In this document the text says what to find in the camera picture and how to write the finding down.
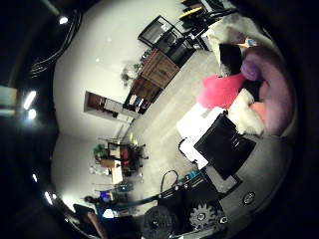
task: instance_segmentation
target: purple stuffed animal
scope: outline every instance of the purple stuffed animal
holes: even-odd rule
[[[281,135],[293,116],[293,92],[288,85],[288,74],[280,58],[261,46],[248,48],[243,53],[242,75],[250,81],[260,81],[261,103],[251,105],[265,124],[265,133]]]

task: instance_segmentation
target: person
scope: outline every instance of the person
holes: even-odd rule
[[[105,228],[101,225],[92,208],[80,204],[74,204],[73,207],[75,213],[69,209],[65,214],[80,230],[90,235],[98,234],[102,239],[109,239]]]

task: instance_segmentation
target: black furniture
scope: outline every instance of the black furniture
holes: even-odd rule
[[[188,38],[161,15],[152,20],[139,34],[138,39],[156,48],[181,67],[194,52]]]

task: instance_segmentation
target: gear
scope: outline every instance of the gear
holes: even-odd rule
[[[193,208],[192,212],[190,213],[189,221],[195,229],[201,229],[213,224],[215,219],[216,214],[212,206],[199,204],[198,207]]]

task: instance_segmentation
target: cable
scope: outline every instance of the cable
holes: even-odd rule
[[[176,175],[176,180],[175,180],[175,182],[174,182],[172,185],[174,185],[174,184],[176,184],[176,183],[178,182],[178,179],[179,179],[178,173],[177,173],[175,170],[167,171],[167,172],[163,175],[163,177],[162,177],[162,179],[161,179],[161,183],[160,183],[160,193],[162,193],[163,183],[164,183],[164,180],[165,180],[166,175],[167,175],[169,172],[174,172],[175,175]]]
[[[82,23],[82,13],[78,10],[74,10],[70,28],[68,30],[66,38],[63,41],[61,47],[59,48],[57,52],[55,52],[53,55],[51,55],[47,59],[42,61],[38,60],[36,63],[33,64],[30,70],[31,78],[38,77],[41,73],[47,71],[50,67],[53,66],[53,64],[56,63],[56,61],[62,56],[62,54],[70,46],[72,40],[74,39],[75,35],[79,31],[81,23]]]
[[[205,14],[202,14],[202,15],[198,15],[197,18],[208,17],[208,16],[210,16],[212,14],[215,14],[214,16],[212,16],[214,18],[223,17],[223,16],[226,16],[226,15],[235,13],[235,12],[237,12],[237,9],[235,9],[235,8],[229,8],[229,9],[223,9],[223,10],[215,10],[215,11],[208,12],[208,13],[205,13]]]

